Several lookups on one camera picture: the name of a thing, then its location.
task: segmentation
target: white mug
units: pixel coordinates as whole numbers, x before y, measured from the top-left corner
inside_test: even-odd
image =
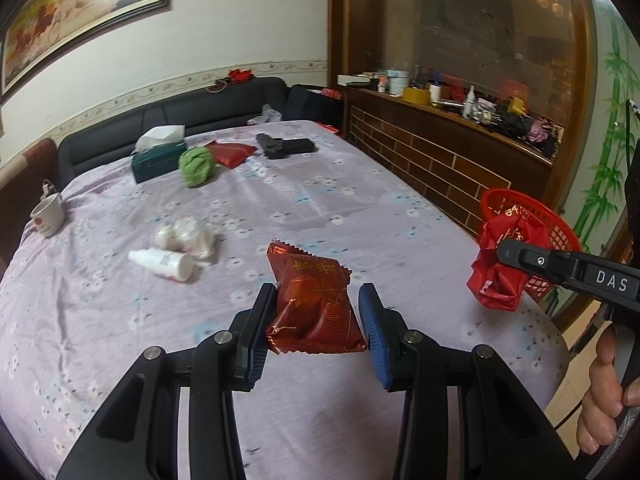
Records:
[[[47,196],[31,211],[36,229],[45,238],[51,238],[60,231],[65,222],[65,210],[62,208],[62,196],[54,193]]]

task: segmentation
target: floor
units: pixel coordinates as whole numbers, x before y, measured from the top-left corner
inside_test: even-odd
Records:
[[[600,303],[596,301],[591,303],[576,322],[573,323],[563,334],[568,348],[570,348],[580,337],[580,334],[587,327],[599,306]],[[594,337],[581,354],[576,356],[571,362],[564,381],[558,388],[554,398],[551,399],[551,402],[546,407],[545,414],[553,425],[560,422],[567,413],[569,413],[575,405],[580,402],[582,396],[589,388],[589,366],[596,355],[596,341],[606,326],[607,325],[605,324],[600,329],[600,332],[598,332],[598,335]],[[575,441],[575,430],[577,428],[579,414],[580,409],[578,409],[574,416],[572,416],[572,418],[558,430],[562,441],[574,457],[578,454],[578,445]]]

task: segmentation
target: sofa cushion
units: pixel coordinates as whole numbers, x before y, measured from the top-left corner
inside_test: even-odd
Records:
[[[244,126],[265,104],[283,111],[288,94],[282,79],[257,77],[222,92],[202,88],[134,108],[65,137],[58,148],[56,183],[64,189],[85,171],[130,155],[154,126],[184,124],[187,136]]]

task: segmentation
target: bottle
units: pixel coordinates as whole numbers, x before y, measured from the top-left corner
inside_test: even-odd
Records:
[[[186,282],[195,268],[195,262],[189,254],[163,251],[162,249],[129,251],[129,260],[158,276],[176,282]]]
[[[474,94],[474,86],[471,85],[471,88],[469,89],[469,93],[466,95],[465,109],[462,111],[462,116],[465,119],[468,119],[469,116],[471,115],[471,108],[473,107],[475,100],[476,100],[476,94]]]

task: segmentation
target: finger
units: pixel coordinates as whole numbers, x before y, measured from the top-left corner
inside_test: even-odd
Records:
[[[596,354],[603,365],[610,365],[616,357],[616,331],[613,325],[607,326],[596,343]]]
[[[633,381],[625,392],[625,404],[627,406],[640,406],[640,377]]]
[[[578,430],[576,432],[576,440],[582,452],[586,453],[587,455],[594,454],[600,447],[600,444],[598,444],[597,441],[587,431],[587,427],[584,425],[582,414],[580,414],[580,416],[578,417]]]
[[[616,418],[623,410],[622,386],[618,383],[618,376],[613,365],[603,365],[596,358],[589,367],[591,379],[591,395],[601,411],[612,418]]]
[[[598,444],[608,446],[613,442],[618,430],[616,421],[596,405],[591,390],[584,394],[580,416],[584,421],[584,427]]]

